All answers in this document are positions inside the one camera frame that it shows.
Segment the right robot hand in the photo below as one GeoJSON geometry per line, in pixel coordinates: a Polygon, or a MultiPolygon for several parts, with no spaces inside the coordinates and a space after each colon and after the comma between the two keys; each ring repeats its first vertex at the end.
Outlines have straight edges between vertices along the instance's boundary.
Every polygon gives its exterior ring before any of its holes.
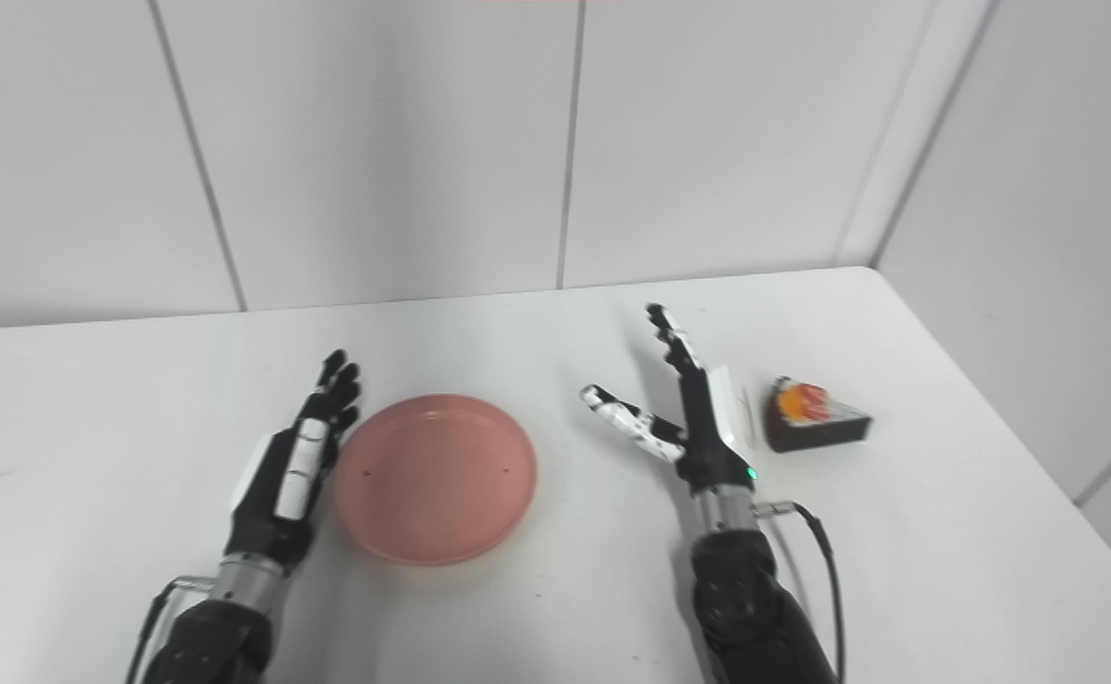
{"type": "Polygon", "coordinates": [[[672,464],[691,494],[724,493],[728,486],[754,494],[754,469],[735,447],[728,371],[701,363],[689,333],[665,306],[647,304],[645,314],[665,346],[664,363],[677,375],[685,424],[675,425],[594,384],[582,389],[582,402],[647,454],[672,464]]]}

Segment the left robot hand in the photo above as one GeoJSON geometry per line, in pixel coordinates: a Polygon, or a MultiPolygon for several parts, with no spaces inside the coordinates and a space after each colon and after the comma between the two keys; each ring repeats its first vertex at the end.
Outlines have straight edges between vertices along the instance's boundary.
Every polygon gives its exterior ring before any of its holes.
{"type": "Polygon", "coordinates": [[[289,428],[256,459],[233,509],[224,556],[267,559],[293,573],[316,541],[316,504],[359,419],[360,368],[342,348],[326,356],[316,386],[289,428]]]}

